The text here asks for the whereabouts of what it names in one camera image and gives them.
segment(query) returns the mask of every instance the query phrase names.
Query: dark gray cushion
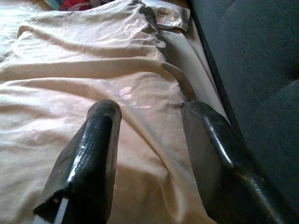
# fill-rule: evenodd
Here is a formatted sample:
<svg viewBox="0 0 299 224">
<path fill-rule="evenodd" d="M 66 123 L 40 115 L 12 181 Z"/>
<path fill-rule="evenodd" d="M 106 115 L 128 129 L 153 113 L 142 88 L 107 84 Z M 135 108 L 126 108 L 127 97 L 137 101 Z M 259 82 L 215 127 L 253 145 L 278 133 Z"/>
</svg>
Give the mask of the dark gray cushion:
<svg viewBox="0 0 299 224">
<path fill-rule="evenodd" d="M 228 116 L 299 214 L 295 3 L 193 0 L 192 6 L 230 102 Z"/>
</svg>

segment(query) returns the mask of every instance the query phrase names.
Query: mattress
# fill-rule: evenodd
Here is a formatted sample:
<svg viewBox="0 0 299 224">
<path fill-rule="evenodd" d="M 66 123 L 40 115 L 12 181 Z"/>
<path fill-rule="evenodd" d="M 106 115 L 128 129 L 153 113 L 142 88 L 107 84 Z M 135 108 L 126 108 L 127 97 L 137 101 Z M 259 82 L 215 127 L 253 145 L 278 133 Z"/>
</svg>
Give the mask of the mattress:
<svg viewBox="0 0 299 224">
<path fill-rule="evenodd" d="M 223 110 L 196 32 L 158 30 L 137 0 L 84 12 L 47 11 L 40 0 L 0 6 L 0 223 L 32 222 L 56 158 L 104 98 L 123 114 L 109 223 L 214 223 L 180 113 L 196 97 Z"/>
</svg>

